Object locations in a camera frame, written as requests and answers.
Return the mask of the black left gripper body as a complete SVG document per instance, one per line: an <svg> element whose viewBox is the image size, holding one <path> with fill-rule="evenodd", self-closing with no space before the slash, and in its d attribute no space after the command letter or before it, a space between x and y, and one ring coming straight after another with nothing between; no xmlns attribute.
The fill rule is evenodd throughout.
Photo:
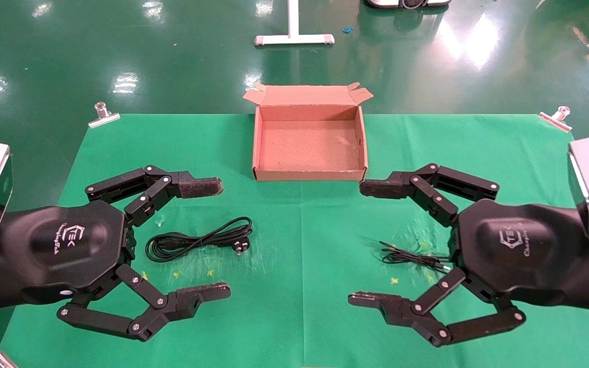
<svg viewBox="0 0 589 368"><path fill-rule="evenodd" d="M109 203L7 212L0 224L0 308L102 298L134 259L133 230Z"/></svg>

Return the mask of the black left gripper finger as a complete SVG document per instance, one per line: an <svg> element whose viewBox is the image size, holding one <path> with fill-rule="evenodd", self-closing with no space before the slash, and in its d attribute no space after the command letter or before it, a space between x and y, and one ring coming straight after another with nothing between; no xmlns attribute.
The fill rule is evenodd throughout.
<svg viewBox="0 0 589 368"><path fill-rule="evenodd" d="M166 324L193 318L201 304L231 296L231 288L224 282L185 287L164 295L129 265L119 266L115 275L147 302L143 314L131 319L90 310L91 298L76 296L59 309L57 317L74 328L146 342Z"/></svg>
<svg viewBox="0 0 589 368"><path fill-rule="evenodd" d="M85 189L90 202L115 203L138 195L124 208L127 227L141 226L172 198L211 197L222 191L219 177L194 178L188 171L167 172L154 165L96 182Z"/></svg>

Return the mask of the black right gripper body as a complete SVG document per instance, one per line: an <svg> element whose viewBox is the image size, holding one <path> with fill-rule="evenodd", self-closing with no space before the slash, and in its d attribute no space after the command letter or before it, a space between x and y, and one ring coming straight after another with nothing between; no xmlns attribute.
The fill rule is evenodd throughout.
<svg viewBox="0 0 589 368"><path fill-rule="evenodd" d="M480 200L458 215L452 240L482 300L589 309L589 238L575 208Z"/></svg>

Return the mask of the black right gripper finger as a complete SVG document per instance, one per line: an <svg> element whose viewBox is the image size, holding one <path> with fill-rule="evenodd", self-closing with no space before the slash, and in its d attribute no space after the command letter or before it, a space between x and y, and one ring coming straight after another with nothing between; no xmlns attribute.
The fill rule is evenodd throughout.
<svg viewBox="0 0 589 368"><path fill-rule="evenodd" d="M349 295L348 302L356 307L379 310L386 324L412 328L435 347L506 333L526 321L525 314L507 297L491 298L497 312L489 316L449 325L435 319L433 308L467 280L462 269L454 268L414 301L398 295L359 291Z"/></svg>
<svg viewBox="0 0 589 368"><path fill-rule="evenodd" d="M442 192L477 202L495 200L500 186L492 181L429 164L416 171L393 171L384 180L365 179L359 184L363 196L384 199L411 198L444 227L454 227L459 209Z"/></svg>

